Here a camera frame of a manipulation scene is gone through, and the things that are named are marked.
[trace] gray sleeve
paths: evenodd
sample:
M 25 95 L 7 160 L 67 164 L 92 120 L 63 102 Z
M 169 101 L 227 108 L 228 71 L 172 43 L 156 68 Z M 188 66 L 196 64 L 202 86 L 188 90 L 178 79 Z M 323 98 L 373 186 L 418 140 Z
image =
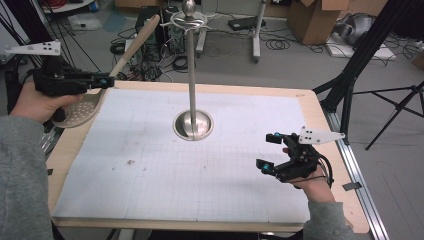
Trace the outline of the gray sleeve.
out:
M 53 239 L 43 126 L 0 117 L 0 239 Z
M 304 240 L 355 239 L 352 229 L 346 225 L 343 203 L 308 203 L 311 219 L 303 228 Z

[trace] desk leg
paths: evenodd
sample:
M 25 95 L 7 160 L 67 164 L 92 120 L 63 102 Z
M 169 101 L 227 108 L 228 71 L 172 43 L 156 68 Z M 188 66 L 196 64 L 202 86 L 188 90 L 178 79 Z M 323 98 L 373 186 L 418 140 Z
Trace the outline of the desk leg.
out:
M 134 229 L 121 229 L 118 240 L 132 240 L 134 237 Z
M 207 28 L 201 28 L 199 33 L 199 39 L 197 40 L 197 46 L 196 46 L 196 56 L 199 58 L 200 54 L 203 52 L 203 47 L 205 45 L 206 40 L 206 32 Z
M 255 35 L 253 36 L 253 59 L 255 63 L 258 63 L 259 58 L 261 58 L 261 48 L 259 45 L 259 33 L 261 31 L 262 19 L 265 13 L 265 6 L 266 6 L 266 0 L 262 0 L 261 8 L 259 10 L 258 19 L 257 19 L 258 21 L 256 23 L 256 29 L 254 31 Z

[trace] gray floor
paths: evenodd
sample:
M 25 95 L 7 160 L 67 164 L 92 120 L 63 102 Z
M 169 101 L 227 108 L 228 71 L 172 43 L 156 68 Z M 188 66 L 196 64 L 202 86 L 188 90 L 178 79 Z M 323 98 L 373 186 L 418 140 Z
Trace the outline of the gray floor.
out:
M 75 36 L 102 71 L 110 71 L 112 68 L 110 41 L 117 37 L 118 32 L 135 24 L 134 14 L 118 12 L 113 3 L 109 2 L 101 2 L 102 10 L 95 14 L 103 23 L 103 28 L 79 32 Z M 228 16 L 217 17 L 210 26 L 230 30 L 226 26 L 226 21 L 229 19 Z M 265 31 L 286 28 L 284 20 L 265 20 L 267 20 Z M 273 33 L 287 35 L 290 31 Z M 72 43 L 69 37 L 66 39 L 77 66 L 84 70 L 96 71 L 76 44 Z M 261 59 L 255 64 L 251 57 L 251 42 L 251 38 L 247 37 L 235 37 L 223 33 L 208 34 L 205 51 L 196 59 L 197 83 L 313 89 L 340 74 L 348 62 L 345 58 L 330 57 L 326 49 L 322 53 L 315 53 L 307 46 L 290 42 L 288 49 L 270 50 L 266 47 L 265 41 L 261 41 Z M 392 48 L 394 53 L 401 53 L 402 50 L 402 47 Z M 165 60 L 161 66 L 166 66 L 167 63 Z M 158 81 L 186 83 L 188 79 L 183 73 L 169 72 L 168 75 L 162 75 Z M 387 66 L 379 60 L 371 61 L 360 75 L 355 91 L 409 87 L 418 85 L 423 76 L 424 72 L 414 67 L 411 59 L 399 54 L 396 60 L 390 61 Z M 0 87 L 4 89 L 4 81 L 0 81 Z M 408 93 L 409 91 L 397 91 L 384 95 L 399 101 Z M 1 96 L 4 104 L 0 104 L 0 111 L 5 114 L 4 94 Z M 408 106 L 421 112 L 418 96 Z M 424 185 L 420 180 L 424 171 L 422 119 L 402 112 L 376 144 L 369 151 L 365 151 L 367 144 L 387 122 L 393 111 L 393 105 L 371 94 L 355 95 L 349 140 L 390 239 L 419 240 L 424 236 L 422 208 Z M 61 229 L 61 231 L 69 240 L 105 239 L 110 230 Z M 137 239 L 144 239 L 146 232 L 139 234 L 144 236 L 139 236 Z M 358 234 L 357 239 L 372 239 L 372 236 Z

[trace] metal pole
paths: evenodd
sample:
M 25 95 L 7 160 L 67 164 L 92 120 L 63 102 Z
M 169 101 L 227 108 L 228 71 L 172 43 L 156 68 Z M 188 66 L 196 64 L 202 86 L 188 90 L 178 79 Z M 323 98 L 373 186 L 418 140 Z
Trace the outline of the metal pole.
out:
M 194 78 L 194 41 L 193 29 L 187 31 L 187 64 L 188 64 L 188 89 L 190 94 L 190 118 L 192 126 L 196 124 L 196 81 Z

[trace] black tripod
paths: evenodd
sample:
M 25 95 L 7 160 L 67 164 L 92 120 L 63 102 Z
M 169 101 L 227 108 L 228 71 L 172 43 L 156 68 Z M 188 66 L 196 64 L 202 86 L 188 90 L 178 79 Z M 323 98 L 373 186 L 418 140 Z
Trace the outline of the black tripod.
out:
M 367 146 L 367 148 L 365 148 L 365 150 L 368 150 L 371 148 L 371 146 L 375 143 L 375 141 L 377 141 L 377 139 L 380 137 L 381 134 L 383 134 L 384 130 L 386 130 L 386 128 L 393 122 L 393 120 L 395 120 L 395 118 L 399 115 L 399 113 L 402 110 L 405 110 L 407 112 L 410 112 L 412 114 L 415 114 L 419 117 L 424 118 L 424 97 L 423 97 L 423 92 L 424 92 L 424 81 L 422 81 L 420 83 L 420 85 L 418 86 L 410 86 L 410 87 L 404 87 L 404 88 L 391 88 L 391 89 L 382 89 L 382 90 L 374 90 L 374 91 L 365 91 L 365 92 L 356 92 L 353 94 L 365 94 L 365 93 L 371 93 L 374 94 L 375 96 L 383 99 L 386 102 L 389 102 L 391 104 L 393 104 L 395 106 L 395 110 L 396 113 L 393 114 L 393 116 L 389 119 L 389 121 L 384 125 L 383 129 L 381 129 L 381 131 L 377 134 L 377 136 L 372 140 L 372 142 Z M 409 93 L 404 99 L 402 99 L 402 101 L 400 101 L 399 103 L 392 101 L 382 95 L 380 95 L 380 92 L 393 92 L 393 91 L 399 91 L 399 90 L 410 90 L 411 93 Z M 423 113 L 419 113 L 416 112 L 410 108 L 407 108 L 406 105 L 412 100 L 412 98 L 416 95 L 419 94 L 420 95 L 420 99 L 421 99 L 421 108 L 422 108 L 422 112 Z

